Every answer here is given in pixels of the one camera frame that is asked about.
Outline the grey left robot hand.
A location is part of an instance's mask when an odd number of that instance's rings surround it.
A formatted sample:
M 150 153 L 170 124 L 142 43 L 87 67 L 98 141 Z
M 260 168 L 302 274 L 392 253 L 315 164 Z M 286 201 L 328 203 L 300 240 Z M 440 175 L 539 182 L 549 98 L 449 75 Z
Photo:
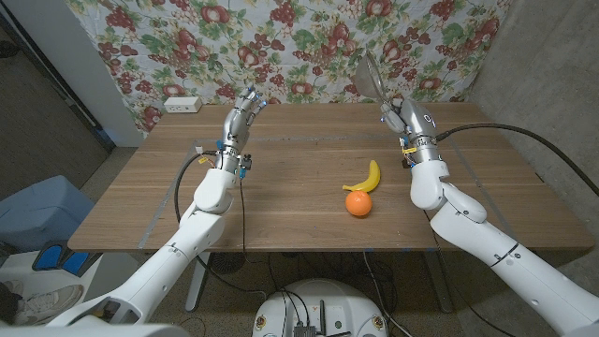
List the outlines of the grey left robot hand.
M 249 128 L 267 105 L 268 102 L 252 83 L 244 87 L 224 121 L 224 146 L 241 152 L 249 138 Z

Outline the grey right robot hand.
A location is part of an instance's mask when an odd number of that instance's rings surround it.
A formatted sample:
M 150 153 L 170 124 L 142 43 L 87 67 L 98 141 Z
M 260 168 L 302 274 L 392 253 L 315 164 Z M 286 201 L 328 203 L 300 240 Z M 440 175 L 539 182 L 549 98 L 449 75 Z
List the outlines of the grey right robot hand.
M 393 99 L 380 106 L 381 120 L 388 128 L 410 141 L 420 137 L 437 136 L 436 123 L 431 113 L 421 104 L 412 100 Z

